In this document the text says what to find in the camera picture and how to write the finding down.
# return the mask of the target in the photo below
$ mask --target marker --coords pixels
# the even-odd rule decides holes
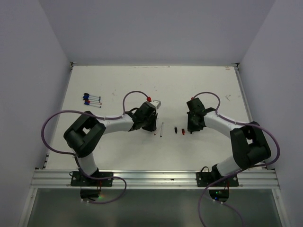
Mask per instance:
[[[91,100],[96,100],[96,101],[100,101],[101,100],[101,98],[97,98],[97,97],[83,96],[83,99],[85,99],[85,98],[91,99]]]
[[[163,135],[163,128],[164,128],[164,122],[162,122],[162,125],[161,125],[160,137],[162,137],[162,135]]]
[[[91,101],[91,102],[94,102],[94,103],[101,103],[100,101],[98,101],[98,100],[96,100],[96,99],[84,98],[83,100],[84,100],[84,101]]]
[[[97,107],[97,108],[101,108],[100,105],[93,105],[93,104],[90,104],[90,103],[87,103],[87,102],[85,102],[84,104],[85,104],[85,105],[90,105],[90,106],[93,106],[93,107]]]
[[[97,102],[97,101],[89,101],[89,100],[85,100],[86,103],[92,103],[92,104],[96,104],[96,105],[102,105],[101,102]]]
[[[85,96],[91,96],[91,97],[96,97],[96,98],[101,98],[101,96],[93,96],[93,95],[90,95],[89,93],[84,93]]]

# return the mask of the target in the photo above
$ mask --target white marker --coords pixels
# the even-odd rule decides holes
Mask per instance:
[[[162,125],[161,125],[160,137],[162,137],[162,134],[163,134],[163,128],[164,128],[164,122],[162,122]]]

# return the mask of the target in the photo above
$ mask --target cable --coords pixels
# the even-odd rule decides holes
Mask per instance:
[[[74,155],[74,153],[72,152],[65,152],[65,151],[59,151],[59,150],[56,150],[54,148],[52,148],[47,142],[46,142],[46,139],[45,139],[45,127],[47,125],[47,123],[55,116],[59,115],[59,114],[62,114],[62,113],[75,113],[75,114],[82,114],[82,115],[85,115],[85,116],[88,116],[88,117],[93,117],[93,118],[97,118],[97,119],[100,119],[100,120],[118,120],[120,118],[122,118],[125,114],[125,99],[132,93],[141,93],[143,95],[145,95],[147,98],[147,94],[145,94],[144,92],[142,91],[131,91],[131,92],[128,92],[124,98],[123,98],[123,101],[122,101],[122,108],[123,108],[123,113],[121,116],[118,116],[118,117],[98,117],[98,116],[95,116],[95,115],[92,115],[92,114],[89,114],[89,113],[85,113],[85,112],[81,112],[81,111],[77,111],[77,110],[62,110],[62,111],[59,111],[55,114],[53,114],[52,116],[50,116],[49,118],[46,119],[46,121],[43,123],[42,125],[42,128],[41,128],[41,139],[42,139],[42,142],[44,143],[44,145],[50,149],[51,151],[53,152],[56,152],[58,154],[65,154],[65,155]]]
[[[239,170],[239,171],[237,171],[237,172],[235,172],[235,173],[232,173],[232,174],[229,174],[229,175],[227,175],[227,176],[225,176],[225,177],[223,177],[223,178],[220,178],[219,180],[217,180],[217,181],[215,181],[215,182],[212,182],[212,183],[210,183],[209,185],[207,185],[207,187],[202,191],[202,194],[200,195],[199,200],[198,200],[198,214],[199,214],[199,219],[200,219],[200,221],[201,221],[201,223],[202,223],[202,225],[203,225],[204,227],[206,227],[206,224],[205,224],[205,222],[204,222],[203,219],[202,219],[200,207],[201,207],[201,200],[202,200],[202,198],[203,198],[205,192],[207,192],[207,189],[208,189],[209,187],[212,187],[212,186],[214,186],[215,184],[220,183],[221,181],[224,181],[224,180],[226,180],[226,179],[228,179],[228,178],[230,178],[230,177],[232,177],[232,176],[234,176],[234,175],[236,175],[236,174],[239,174],[239,173],[241,173],[241,172],[243,172],[243,170]],[[240,219],[241,219],[241,222],[242,222],[242,226],[245,226],[243,217],[241,216],[240,212],[239,212],[237,209],[235,209],[234,207],[232,207],[231,205],[228,205],[228,204],[226,204],[226,203],[223,203],[223,205],[225,205],[225,206],[229,207],[230,209],[234,210],[234,211],[240,216]]]
[[[81,168],[80,168],[80,165],[79,165],[79,162],[77,160],[77,157],[74,153],[72,152],[65,152],[65,151],[59,151],[59,150],[56,150],[54,148],[52,148],[47,142],[46,142],[46,139],[45,139],[45,127],[47,125],[47,123],[55,116],[59,115],[59,114],[62,114],[62,113],[75,113],[75,114],[82,114],[82,115],[85,115],[85,116],[89,116],[89,117],[93,117],[93,118],[97,118],[97,119],[100,119],[100,120],[117,120],[117,119],[120,119],[124,116],[125,114],[125,100],[126,98],[132,94],[132,93],[141,93],[143,95],[145,95],[147,97],[147,99],[150,99],[150,97],[147,96],[147,94],[145,94],[144,92],[142,91],[131,91],[131,92],[128,92],[124,98],[123,98],[123,101],[122,101],[122,108],[123,108],[123,113],[121,116],[118,116],[118,117],[98,117],[98,116],[95,116],[95,115],[92,115],[92,114],[89,114],[89,113],[85,113],[85,112],[81,112],[81,111],[76,111],[76,110],[62,110],[62,111],[59,111],[55,114],[53,114],[52,116],[50,116],[49,118],[46,119],[46,121],[43,123],[42,125],[42,128],[41,128],[41,139],[42,139],[42,142],[44,143],[44,145],[50,149],[51,151],[53,152],[56,152],[56,153],[59,153],[59,154],[66,154],[66,155],[73,155],[75,157],[75,161],[76,161],[76,164],[77,166],[79,167],[79,171],[87,178],[90,178],[92,180],[107,180],[107,179],[112,179],[112,178],[115,178],[115,179],[119,179],[119,180],[122,180],[125,184],[125,187],[124,187],[124,190],[122,191],[122,193],[117,196],[116,198],[112,199],[112,200],[108,200],[108,201],[104,201],[104,202],[96,202],[94,200],[87,200],[89,203],[93,203],[93,204],[107,204],[107,203],[111,203],[111,202],[114,202],[118,199],[120,199],[125,191],[126,191],[126,187],[127,187],[127,183],[125,181],[125,179],[123,179],[122,177],[119,177],[119,176],[110,176],[110,177],[101,177],[101,178],[97,178],[97,177],[92,177],[92,176],[89,176],[88,174],[86,174]]]
[[[139,109],[138,107],[135,107],[135,108],[131,109],[129,112],[132,112],[132,111],[138,110],[138,109]]]
[[[276,157],[275,157],[272,161],[270,161],[270,162],[268,162],[268,163],[259,164],[259,165],[254,165],[254,166],[252,166],[252,167],[268,166],[268,165],[271,165],[271,164],[275,163],[275,162],[279,159],[279,157],[280,157],[280,146],[279,146],[278,141],[276,140],[276,138],[274,137],[274,135],[273,135],[271,132],[269,132],[267,129],[265,129],[265,128],[259,126],[259,125],[249,124],[249,123],[244,123],[244,122],[235,122],[235,121],[233,121],[233,120],[231,120],[231,119],[228,119],[228,118],[226,118],[226,117],[224,117],[224,116],[218,114],[218,109],[219,109],[219,107],[220,107],[221,100],[220,100],[219,96],[218,96],[217,94],[213,93],[213,92],[209,92],[209,91],[200,92],[200,93],[196,94],[192,99],[196,98],[198,95],[201,95],[201,94],[211,94],[211,95],[215,96],[215,97],[218,99],[218,106],[217,106],[216,109],[215,109],[215,113],[217,114],[217,116],[219,116],[219,117],[222,118],[223,120],[226,120],[226,121],[228,121],[228,122],[230,122],[230,123],[234,123],[234,124],[237,124],[237,125],[245,125],[245,126],[250,126],[250,127],[255,127],[255,128],[261,129],[262,131],[266,132],[266,133],[271,137],[271,139],[274,141],[274,143],[275,143],[275,145],[276,145],[276,148],[277,148]],[[208,189],[209,187],[212,187],[213,185],[215,185],[215,184],[217,184],[217,183],[219,183],[219,182],[221,182],[221,181],[224,181],[225,179],[228,179],[228,178],[230,178],[230,177],[232,177],[232,176],[234,176],[234,175],[237,175],[237,174],[239,174],[239,173],[241,173],[241,172],[243,172],[243,171],[244,171],[244,170],[242,169],[242,170],[236,171],[235,173],[229,174],[229,175],[227,175],[227,176],[225,176],[225,177],[223,177],[223,178],[220,178],[219,180],[217,180],[217,181],[215,181],[215,182],[209,184],[209,185],[202,191],[202,194],[200,195],[199,201],[198,201],[198,214],[199,214],[199,219],[200,219],[200,221],[201,221],[201,223],[202,223],[202,225],[203,225],[204,227],[206,227],[206,224],[205,224],[205,222],[204,222],[203,219],[202,219],[200,206],[201,206],[201,200],[202,200],[202,198],[203,198],[205,192],[207,191],[207,189]],[[240,217],[240,219],[241,219],[241,222],[242,222],[242,226],[244,226],[245,223],[244,223],[243,217],[241,216],[240,212],[239,212],[238,210],[236,210],[235,208],[233,208],[231,205],[228,205],[228,204],[225,204],[225,203],[224,203],[224,205],[227,206],[227,207],[229,207],[230,209],[234,210],[234,211],[239,215],[239,217]]]
[[[249,123],[244,123],[244,122],[235,122],[231,119],[228,119],[228,118],[218,114],[218,109],[221,105],[221,100],[220,100],[219,96],[217,94],[213,93],[213,92],[205,91],[205,92],[200,92],[200,93],[196,94],[193,98],[196,98],[198,95],[201,95],[201,94],[211,94],[211,95],[215,96],[218,99],[218,106],[215,109],[215,113],[217,114],[218,117],[222,118],[223,120],[228,121],[229,123],[233,123],[233,124],[237,124],[237,125],[250,126],[250,127],[255,127],[257,129],[261,129],[262,131],[266,132],[266,134],[269,135],[271,137],[271,139],[274,141],[274,143],[276,145],[276,149],[277,149],[276,157],[268,163],[254,165],[252,167],[268,166],[268,165],[271,165],[271,164],[275,163],[279,159],[280,153],[281,153],[280,145],[279,145],[278,141],[276,140],[276,138],[274,137],[274,135],[271,132],[269,132],[267,129],[265,129],[265,128],[259,126],[259,125],[249,124]]]
[[[125,179],[123,179],[122,177],[119,177],[119,176],[109,176],[109,177],[93,177],[93,176],[90,176],[90,175],[87,175],[81,168],[79,168],[79,171],[87,178],[90,178],[92,180],[97,180],[97,181],[101,181],[101,180],[107,180],[107,179],[119,179],[119,180],[122,180],[124,182],[124,189],[123,191],[121,192],[120,195],[118,195],[117,197],[113,198],[112,200],[108,200],[108,201],[104,201],[104,202],[96,202],[96,201],[89,201],[89,203],[92,203],[92,204],[107,204],[107,203],[110,203],[110,202],[114,202],[114,201],[117,201],[118,199],[120,199],[126,192],[126,187],[127,187],[127,183],[125,181]]]

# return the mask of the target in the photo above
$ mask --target purple cable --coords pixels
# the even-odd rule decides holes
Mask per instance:
[[[145,95],[146,97],[147,94],[145,94],[144,92],[142,91],[131,91],[131,92],[128,92],[124,98],[123,98],[123,101],[122,101],[122,108],[123,108],[123,113],[121,116],[118,116],[118,117],[98,117],[98,116],[95,116],[95,115],[92,115],[92,114],[89,114],[89,113],[85,113],[85,112],[81,112],[81,111],[77,111],[77,110],[62,110],[62,111],[59,111],[55,114],[53,114],[52,116],[50,116],[49,118],[46,119],[46,121],[43,123],[42,125],[42,128],[41,128],[41,139],[42,139],[42,142],[44,143],[44,145],[50,149],[51,151],[53,152],[56,152],[56,153],[59,153],[59,154],[65,154],[65,155],[73,155],[75,157],[75,161],[76,161],[76,164],[77,166],[79,167],[79,171],[84,175],[86,176],[87,178],[90,178],[90,179],[93,179],[93,180],[106,180],[106,179],[111,179],[111,178],[115,178],[115,179],[119,179],[119,180],[122,180],[125,184],[125,187],[124,187],[124,190],[122,191],[122,193],[117,196],[116,198],[112,199],[112,200],[109,200],[109,201],[105,201],[105,202],[96,202],[96,201],[89,201],[89,203],[93,203],[93,204],[107,204],[107,203],[110,203],[110,202],[114,202],[118,199],[120,199],[125,191],[126,191],[126,181],[125,179],[123,179],[122,177],[119,177],[119,176],[110,176],[110,177],[101,177],[101,178],[97,178],[97,177],[92,177],[92,176],[89,176],[88,174],[86,174],[81,168],[80,168],[80,165],[79,165],[79,162],[77,160],[77,157],[74,153],[72,152],[64,152],[64,151],[59,151],[59,150],[56,150],[54,148],[52,148],[47,142],[46,142],[46,139],[45,139],[45,127],[47,125],[47,123],[55,116],[59,115],[59,114],[62,114],[62,113],[75,113],[75,114],[82,114],[82,115],[85,115],[85,116],[88,116],[88,117],[93,117],[93,118],[97,118],[97,119],[100,119],[100,120],[117,120],[117,119],[120,119],[123,117],[123,115],[125,114],[125,100],[126,100],[126,97],[128,97],[130,94],[132,93],[141,93],[143,95]]]
[[[220,104],[221,104],[221,100],[220,100],[219,96],[218,96],[217,94],[213,93],[213,92],[205,91],[205,92],[200,92],[200,93],[196,94],[193,98],[196,98],[198,95],[201,95],[201,94],[211,94],[211,95],[215,96],[215,97],[218,99],[218,106],[216,107],[215,113],[216,113],[220,118],[222,118],[223,120],[226,120],[226,121],[228,121],[228,122],[230,122],[230,123],[237,124],[237,125],[245,125],[245,126],[251,126],[251,127],[255,127],[255,128],[257,128],[257,129],[261,129],[262,131],[266,132],[266,133],[272,138],[272,140],[274,141],[274,143],[275,143],[275,145],[276,145],[276,148],[277,148],[276,157],[275,157],[272,161],[270,161],[270,162],[268,162],[268,163],[259,164],[259,165],[254,165],[254,166],[252,166],[252,167],[268,166],[268,165],[271,165],[271,164],[275,163],[275,162],[279,159],[279,157],[280,157],[280,146],[279,146],[278,141],[276,140],[276,138],[274,137],[274,135],[273,135],[272,133],[270,133],[267,129],[265,129],[265,128],[259,126],[259,125],[249,124],[249,123],[243,123],[243,122],[235,122],[235,121],[233,121],[233,120],[231,120],[231,119],[228,119],[228,118],[226,118],[226,117],[224,117],[224,116],[218,114],[218,109],[219,109]],[[211,187],[211,186],[213,186],[213,185],[215,185],[215,184],[221,182],[221,181],[224,181],[225,179],[227,179],[227,178],[229,178],[229,177],[232,177],[232,176],[234,176],[234,175],[236,175],[236,174],[241,173],[242,171],[244,171],[244,170],[239,170],[239,171],[237,171],[237,172],[235,172],[235,173],[229,174],[229,175],[227,175],[227,176],[225,176],[225,177],[223,177],[223,178],[221,178],[221,179],[219,179],[219,180],[217,180],[217,181],[215,181],[215,182],[209,184],[209,185],[202,191],[202,194],[201,194],[201,196],[200,196],[200,198],[199,198],[199,201],[198,201],[198,214],[199,214],[200,221],[201,221],[201,223],[202,223],[202,225],[203,225],[204,227],[206,227],[206,224],[205,224],[205,222],[203,221],[202,216],[201,216],[200,205],[201,205],[202,197],[203,197],[203,195],[205,194],[205,192],[207,191],[207,189],[208,189],[209,187]],[[240,219],[241,219],[241,222],[242,222],[242,226],[244,226],[245,223],[244,223],[243,217],[241,216],[240,212],[237,211],[235,208],[233,208],[232,206],[230,206],[230,205],[228,205],[228,204],[225,204],[225,203],[224,203],[224,205],[226,205],[227,207],[229,207],[229,208],[231,208],[232,210],[234,210],[234,211],[240,216]]]
[[[122,107],[123,107],[123,113],[121,116],[118,116],[118,117],[98,117],[98,116],[95,116],[95,115],[92,115],[92,114],[89,114],[89,113],[85,113],[85,112],[81,112],[81,111],[77,111],[77,110],[62,110],[62,111],[59,111],[55,114],[53,114],[52,116],[50,116],[49,118],[46,119],[46,121],[43,123],[42,125],[42,128],[41,128],[41,139],[42,139],[42,142],[44,143],[44,145],[50,149],[51,151],[53,152],[56,152],[58,154],[64,154],[64,155],[75,155],[74,153],[72,152],[65,152],[65,151],[59,151],[59,150],[56,150],[54,148],[52,148],[47,142],[46,142],[46,139],[45,139],[45,127],[47,125],[47,123],[55,116],[59,115],[59,114],[62,114],[62,113],[75,113],[75,114],[82,114],[82,115],[85,115],[85,116],[88,116],[88,117],[93,117],[93,118],[97,118],[97,119],[100,119],[100,120],[117,120],[117,119],[120,119],[123,117],[123,115],[125,114],[125,99],[126,97],[128,97],[131,93],[141,93],[143,95],[145,95],[146,97],[147,94],[145,94],[144,92],[142,91],[131,91],[131,92],[128,92],[124,98],[123,98],[123,101],[122,101]]]
[[[232,176],[234,176],[234,175],[236,175],[236,174],[241,173],[242,171],[243,171],[243,170],[239,170],[239,171],[237,171],[237,172],[235,172],[235,173],[233,173],[233,174],[229,174],[229,175],[227,175],[227,176],[225,176],[225,177],[223,177],[223,178],[220,178],[219,180],[217,180],[217,181],[215,181],[215,182],[212,182],[212,183],[210,183],[209,185],[207,185],[207,187],[202,191],[202,194],[200,195],[199,201],[198,201],[198,214],[199,214],[199,219],[200,219],[200,221],[201,221],[201,223],[202,223],[202,225],[203,225],[204,227],[206,227],[206,224],[205,224],[205,222],[203,221],[203,218],[202,218],[202,216],[201,216],[200,207],[201,207],[201,200],[202,200],[202,198],[203,198],[205,192],[207,192],[207,189],[208,189],[209,187],[212,187],[213,185],[215,185],[215,184],[221,182],[221,181],[226,180],[227,178],[230,178],[230,177],[232,177]],[[230,209],[234,210],[234,211],[240,216],[240,219],[241,219],[241,222],[242,222],[242,226],[245,226],[243,217],[241,216],[241,214],[240,214],[240,212],[239,212],[238,210],[236,210],[236,209],[233,208],[231,205],[228,205],[228,204],[226,204],[226,203],[223,203],[223,205],[225,205],[225,206],[229,207]]]
[[[220,118],[222,118],[223,120],[226,120],[226,121],[228,121],[229,123],[233,123],[233,124],[237,124],[237,125],[245,125],[245,126],[250,126],[250,127],[255,127],[255,128],[257,128],[257,129],[261,129],[262,131],[266,132],[266,134],[268,134],[268,135],[271,137],[271,139],[274,141],[274,143],[275,143],[275,145],[276,145],[276,149],[277,149],[277,151],[276,151],[276,157],[275,157],[272,161],[270,161],[270,162],[268,162],[268,163],[259,164],[259,165],[254,165],[254,166],[252,166],[252,167],[268,166],[268,165],[271,165],[271,164],[275,163],[275,162],[279,159],[280,153],[281,153],[280,145],[279,145],[278,141],[276,140],[276,138],[274,137],[274,135],[273,135],[271,132],[269,132],[267,129],[265,129],[265,128],[259,126],[259,125],[249,124],[249,123],[243,123],[243,122],[235,122],[235,121],[233,121],[233,120],[231,120],[231,119],[228,119],[228,118],[226,118],[226,117],[224,117],[224,116],[218,114],[218,109],[219,109],[220,104],[221,104],[221,100],[220,100],[219,96],[216,95],[216,94],[213,93],[213,92],[205,91],[205,92],[200,92],[200,93],[196,94],[193,98],[196,98],[198,95],[201,95],[201,94],[211,94],[211,95],[215,96],[215,97],[218,99],[218,106],[216,107],[215,113],[216,113]]]
[[[79,161],[77,160],[77,157],[75,157],[75,161],[76,161],[76,164],[79,168],[79,171],[87,178],[90,178],[92,180],[97,180],[97,181],[101,181],[101,180],[107,180],[107,179],[119,179],[119,180],[122,180],[124,182],[124,189],[123,191],[121,192],[120,195],[118,195],[117,197],[113,198],[112,200],[108,200],[108,201],[105,201],[105,202],[96,202],[96,201],[89,201],[87,200],[89,203],[92,203],[92,204],[107,204],[107,203],[111,203],[111,202],[114,202],[114,201],[117,201],[118,199],[120,199],[126,192],[126,187],[127,187],[127,183],[125,181],[125,179],[123,179],[122,177],[119,177],[119,176],[109,176],[109,177],[93,177],[93,176],[90,176],[88,174],[86,174],[81,168],[80,168],[80,164],[79,164]]]

